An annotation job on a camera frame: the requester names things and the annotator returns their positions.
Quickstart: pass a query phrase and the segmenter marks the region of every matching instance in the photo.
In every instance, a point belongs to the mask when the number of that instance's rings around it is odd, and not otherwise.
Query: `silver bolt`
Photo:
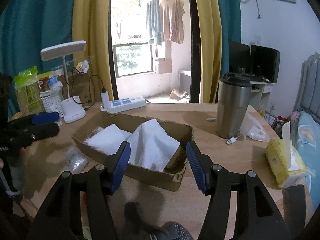
[[[256,173],[254,171],[248,171],[248,176],[254,178],[256,176]]]
[[[97,171],[102,171],[104,169],[104,165],[103,164],[98,164],[97,166],[96,166],[96,170]]]
[[[219,164],[214,164],[214,165],[212,166],[212,168],[213,168],[215,171],[221,171],[221,170],[222,170],[222,166],[219,165]]]
[[[67,177],[69,177],[70,176],[70,171],[64,171],[63,173],[62,173],[62,177],[64,177],[64,178],[67,178]]]

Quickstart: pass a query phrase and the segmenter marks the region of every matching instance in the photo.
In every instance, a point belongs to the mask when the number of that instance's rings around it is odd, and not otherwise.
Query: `white power strip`
[[[104,98],[105,96],[103,96],[102,98],[103,105],[100,107],[100,110],[110,114],[116,114],[130,109],[146,106],[146,100],[142,96],[139,96],[135,98],[124,98],[120,100],[110,101],[110,107],[105,109],[104,107],[108,107],[109,104],[108,102],[105,103]]]

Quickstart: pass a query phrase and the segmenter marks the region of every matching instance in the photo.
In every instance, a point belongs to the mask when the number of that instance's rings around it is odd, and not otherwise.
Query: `white basket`
[[[46,94],[40,93],[40,96],[44,96],[44,97],[41,97],[41,99],[42,99],[45,111],[50,112],[50,106],[55,105],[57,112],[59,113],[60,117],[62,118],[63,111],[62,111],[61,102],[63,101],[63,96],[62,96],[61,90],[55,96],[53,96],[53,95],[45,96],[45,95],[48,95],[48,94],[47,93]]]

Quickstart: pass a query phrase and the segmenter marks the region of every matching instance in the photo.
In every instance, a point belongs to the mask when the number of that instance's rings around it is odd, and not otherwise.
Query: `brown fuzzy object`
[[[174,170],[181,161],[183,162],[186,159],[186,157],[186,151],[180,145],[175,154],[172,156],[171,160],[168,162],[165,169],[168,171]]]

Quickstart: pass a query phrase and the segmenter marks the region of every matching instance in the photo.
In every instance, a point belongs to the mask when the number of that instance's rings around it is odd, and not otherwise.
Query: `white wall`
[[[306,0],[291,4],[276,0],[258,0],[261,19],[255,0],[241,3],[242,43],[261,36],[261,45],[280,51],[278,81],[270,95],[267,110],[287,117],[297,97],[302,63],[320,52],[320,22]]]
[[[116,79],[119,98],[142,95],[144,97],[169,92],[178,88],[180,69],[191,70],[191,18],[189,0],[183,0],[185,14],[183,44],[171,43],[172,73],[146,73]]]

